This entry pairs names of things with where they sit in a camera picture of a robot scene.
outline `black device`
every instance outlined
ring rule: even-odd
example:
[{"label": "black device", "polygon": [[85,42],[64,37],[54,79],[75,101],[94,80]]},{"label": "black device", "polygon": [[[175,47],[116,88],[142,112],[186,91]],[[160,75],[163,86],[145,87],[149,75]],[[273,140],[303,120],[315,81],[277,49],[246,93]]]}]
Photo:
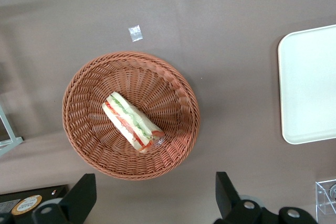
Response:
[{"label": "black device", "polygon": [[[34,210],[34,224],[82,224],[96,203],[96,179],[85,174],[59,202]],[[214,224],[317,224],[306,211],[283,207],[279,215],[252,200],[241,200],[226,172],[216,173],[216,201],[222,219]],[[11,214],[0,214],[0,224],[17,224]]]}]

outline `wicker basket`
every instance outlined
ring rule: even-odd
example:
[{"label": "wicker basket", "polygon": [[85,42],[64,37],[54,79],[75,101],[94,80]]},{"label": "wicker basket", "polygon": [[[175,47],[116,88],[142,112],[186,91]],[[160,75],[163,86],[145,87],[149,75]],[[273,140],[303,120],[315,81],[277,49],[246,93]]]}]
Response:
[{"label": "wicker basket", "polygon": [[[142,110],[166,134],[146,154],[136,151],[105,115],[101,104],[113,91]],[[199,129],[195,95],[167,62],[142,52],[116,52],[84,65],[63,99],[63,126],[76,152],[97,170],[121,179],[158,177],[192,150]]]}]

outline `clear plastic container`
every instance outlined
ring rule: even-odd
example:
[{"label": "clear plastic container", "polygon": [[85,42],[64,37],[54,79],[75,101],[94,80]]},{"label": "clear plastic container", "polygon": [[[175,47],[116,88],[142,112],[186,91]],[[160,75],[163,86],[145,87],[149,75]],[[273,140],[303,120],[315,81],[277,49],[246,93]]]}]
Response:
[{"label": "clear plastic container", "polygon": [[319,224],[336,223],[336,179],[316,182],[316,220]]}]

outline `table surface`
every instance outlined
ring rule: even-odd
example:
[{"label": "table surface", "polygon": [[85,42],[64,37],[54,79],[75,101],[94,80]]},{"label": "table surface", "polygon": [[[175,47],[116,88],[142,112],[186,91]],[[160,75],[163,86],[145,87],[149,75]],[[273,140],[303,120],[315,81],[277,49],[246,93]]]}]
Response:
[{"label": "table surface", "polygon": [[[87,223],[213,223],[215,172],[240,194],[314,214],[314,182],[336,177],[335,140],[281,136],[277,47],[294,31],[336,24],[334,0],[0,0],[0,100],[26,142],[0,157],[1,192],[97,174]],[[128,28],[143,39],[132,42]],[[62,129],[66,86],[89,60],[144,51],[188,80],[201,110],[189,157],[128,182],[87,165]]]}]

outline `plastic wrap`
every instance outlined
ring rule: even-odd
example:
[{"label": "plastic wrap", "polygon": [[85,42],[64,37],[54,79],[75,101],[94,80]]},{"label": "plastic wrap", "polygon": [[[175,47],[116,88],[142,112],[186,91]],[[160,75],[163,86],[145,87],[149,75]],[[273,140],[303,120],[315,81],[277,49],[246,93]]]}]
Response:
[{"label": "plastic wrap", "polygon": [[120,94],[114,92],[106,100],[105,114],[137,151],[146,153],[163,143],[164,132]]}]

